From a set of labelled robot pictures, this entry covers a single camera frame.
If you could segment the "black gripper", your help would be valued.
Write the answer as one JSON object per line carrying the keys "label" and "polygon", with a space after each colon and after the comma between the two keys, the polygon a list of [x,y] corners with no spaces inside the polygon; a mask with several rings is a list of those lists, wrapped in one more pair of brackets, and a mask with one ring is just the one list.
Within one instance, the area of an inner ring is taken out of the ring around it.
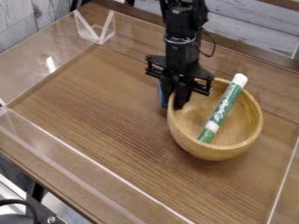
{"label": "black gripper", "polygon": [[148,55],[145,73],[163,84],[163,97],[168,102],[175,91],[173,109],[181,109],[192,91],[211,94],[213,75],[200,63],[197,38],[165,38],[165,55]]}

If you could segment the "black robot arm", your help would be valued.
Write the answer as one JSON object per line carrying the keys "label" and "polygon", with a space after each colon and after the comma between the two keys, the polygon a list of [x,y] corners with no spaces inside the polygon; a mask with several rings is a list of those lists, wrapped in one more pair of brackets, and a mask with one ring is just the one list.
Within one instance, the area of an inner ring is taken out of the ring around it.
{"label": "black robot arm", "polygon": [[148,55],[145,73],[159,80],[161,106],[181,109],[192,92],[211,94],[213,74],[200,65],[203,25],[208,21],[204,0],[159,0],[165,33],[165,55]]}

